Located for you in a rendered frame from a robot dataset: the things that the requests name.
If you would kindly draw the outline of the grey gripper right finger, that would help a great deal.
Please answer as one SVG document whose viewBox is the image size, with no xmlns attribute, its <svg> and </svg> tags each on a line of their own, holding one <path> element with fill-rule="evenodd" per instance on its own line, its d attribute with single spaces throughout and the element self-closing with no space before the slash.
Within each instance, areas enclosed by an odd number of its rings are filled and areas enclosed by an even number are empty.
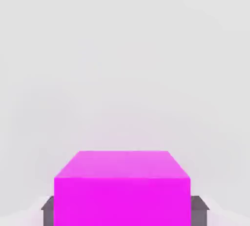
<svg viewBox="0 0 250 226">
<path fill-rule="evenodd" d="M 231 226 L 224 216 L 210 210 L 198 195 L 191 196 L 191 226 Z"/>
</svg>

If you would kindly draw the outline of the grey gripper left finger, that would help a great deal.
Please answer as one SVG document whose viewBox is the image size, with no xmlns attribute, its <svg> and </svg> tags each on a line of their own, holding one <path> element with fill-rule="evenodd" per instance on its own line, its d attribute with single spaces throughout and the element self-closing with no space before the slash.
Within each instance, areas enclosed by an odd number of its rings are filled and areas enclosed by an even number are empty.
<svg viewBox="0 0 250 226">
<path fill-rule="evenodd" d="M 54 196 L 35 201 L 23 212 L 19 226 L 54 226 Z"/>
</svg>

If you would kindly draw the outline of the small magenta cube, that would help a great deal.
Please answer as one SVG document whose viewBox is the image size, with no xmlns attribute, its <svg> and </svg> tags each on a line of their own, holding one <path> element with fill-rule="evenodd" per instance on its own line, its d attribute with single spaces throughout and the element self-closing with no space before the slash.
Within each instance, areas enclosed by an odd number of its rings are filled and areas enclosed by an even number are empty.
<svg viewBox="0 0 250 226">
<path fill-rule="evenodd" d="M 54 226 L 191 226 L 190 177 L 167 151 L 80 151 L 54 178 Z"/>
</svg>

